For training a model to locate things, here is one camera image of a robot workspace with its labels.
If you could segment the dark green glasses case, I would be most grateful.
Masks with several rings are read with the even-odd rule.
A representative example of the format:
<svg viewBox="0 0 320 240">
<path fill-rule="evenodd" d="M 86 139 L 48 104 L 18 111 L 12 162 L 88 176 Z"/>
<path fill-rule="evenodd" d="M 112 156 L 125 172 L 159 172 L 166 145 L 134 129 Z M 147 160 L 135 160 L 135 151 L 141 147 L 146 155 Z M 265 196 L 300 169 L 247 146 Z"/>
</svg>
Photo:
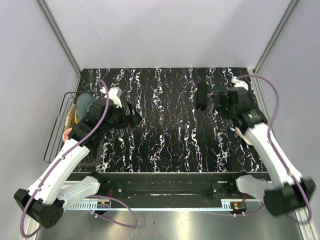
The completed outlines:
<svg viewBox="0 0 320 240">
<path fill-rule="evenodd" d="M 228 93 L 228 88 L 225 85 L 216 84 L 213 88 L 214 94 L 222 94 L 225 95 Z"/>
</svg>

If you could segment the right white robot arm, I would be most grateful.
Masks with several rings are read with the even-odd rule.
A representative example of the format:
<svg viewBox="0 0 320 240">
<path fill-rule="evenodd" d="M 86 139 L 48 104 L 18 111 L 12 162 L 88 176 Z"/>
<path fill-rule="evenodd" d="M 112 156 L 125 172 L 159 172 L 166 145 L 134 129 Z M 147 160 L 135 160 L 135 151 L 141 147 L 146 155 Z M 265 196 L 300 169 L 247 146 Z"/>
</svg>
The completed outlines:
<svg viewBox="0 0 320 240">
<path fill-rule="evenodd" d="M 249 173 L 238 173 L 227 185 L 228 195 L 235 199 L 243 194 L 254 197 L 275 217 L 301 208 L 310 210 L 315 182 L 312 178 L 304 178 L 289 161 L 275 140 L 265 115 L 251 104 L 248 90 L 218 86 L 212 94 L 212 105 L 219 115 L 232 120 L 252 144 L 271 180 L 267 183 Z"/>
</svg>

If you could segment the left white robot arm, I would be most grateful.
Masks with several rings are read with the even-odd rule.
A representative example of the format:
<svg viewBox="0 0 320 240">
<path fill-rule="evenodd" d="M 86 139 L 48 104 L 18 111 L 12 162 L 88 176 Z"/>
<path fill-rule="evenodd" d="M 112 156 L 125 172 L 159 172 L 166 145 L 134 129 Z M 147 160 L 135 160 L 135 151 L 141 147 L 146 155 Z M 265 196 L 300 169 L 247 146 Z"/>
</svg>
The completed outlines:
<svg viewBox="0 0 320 240">
<path fill-rule="evenodd" d="M 111 100 L 103 105 L 95 103 L 79 123 L 73 126 L 67 140 L 45 172 L 28 188 L 19 188 L 13 198 L 22 210 L 20 227 L 25 216 L 41 227 L 52 228 L 63 213 L 89 196 L 103 198 L 110 193 L 108 178 L 93 171 L 80 182 L 62 189 L 74 168 L 113 129 L 135 128 L 142 121 L 131 102 L 129 114 Z"/>
</svg>

